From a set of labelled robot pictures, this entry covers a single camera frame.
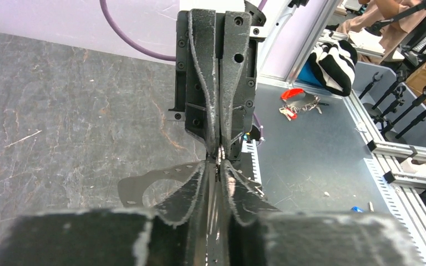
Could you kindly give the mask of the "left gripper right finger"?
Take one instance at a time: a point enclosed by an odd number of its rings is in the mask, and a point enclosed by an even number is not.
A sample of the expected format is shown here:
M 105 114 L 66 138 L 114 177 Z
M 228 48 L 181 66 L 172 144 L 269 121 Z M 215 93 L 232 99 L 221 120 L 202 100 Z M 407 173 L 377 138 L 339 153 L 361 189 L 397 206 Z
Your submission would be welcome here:
M 228 160 L 218 171 L 228 265 L 423 265 L 400 221 L 364 212 L 282 212 Z

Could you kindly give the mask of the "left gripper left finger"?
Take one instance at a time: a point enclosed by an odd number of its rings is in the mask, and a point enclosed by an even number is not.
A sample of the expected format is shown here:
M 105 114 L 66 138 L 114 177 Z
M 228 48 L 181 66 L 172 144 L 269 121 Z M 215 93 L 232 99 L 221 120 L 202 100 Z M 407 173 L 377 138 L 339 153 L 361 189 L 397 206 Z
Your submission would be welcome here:
M 65 209 L 19 216 L 0 265 L 204 265 L 209 173 L 202 161 L 151 208 Z

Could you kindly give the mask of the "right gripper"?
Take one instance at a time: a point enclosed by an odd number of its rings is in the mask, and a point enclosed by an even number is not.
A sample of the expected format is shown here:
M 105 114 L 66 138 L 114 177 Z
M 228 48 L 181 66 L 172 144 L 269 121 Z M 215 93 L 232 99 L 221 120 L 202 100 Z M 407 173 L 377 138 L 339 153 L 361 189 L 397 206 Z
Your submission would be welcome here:
M 265 15 L 249 1 L 200 1 L 176 22 L 171 121 L 202 142 L 209 157 L 238 161 L 252 129 L 258 46 Z

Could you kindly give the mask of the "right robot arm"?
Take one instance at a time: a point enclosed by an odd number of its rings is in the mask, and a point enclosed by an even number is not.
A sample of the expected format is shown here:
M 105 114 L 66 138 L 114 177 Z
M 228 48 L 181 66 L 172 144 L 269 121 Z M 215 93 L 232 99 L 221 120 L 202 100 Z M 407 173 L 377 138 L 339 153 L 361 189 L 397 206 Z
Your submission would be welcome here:
M 335 1 L 181 1 L 173 120 L 206 159 L 238 161 L 252 126 L 258 77 L 271 63 L 298 70 Z

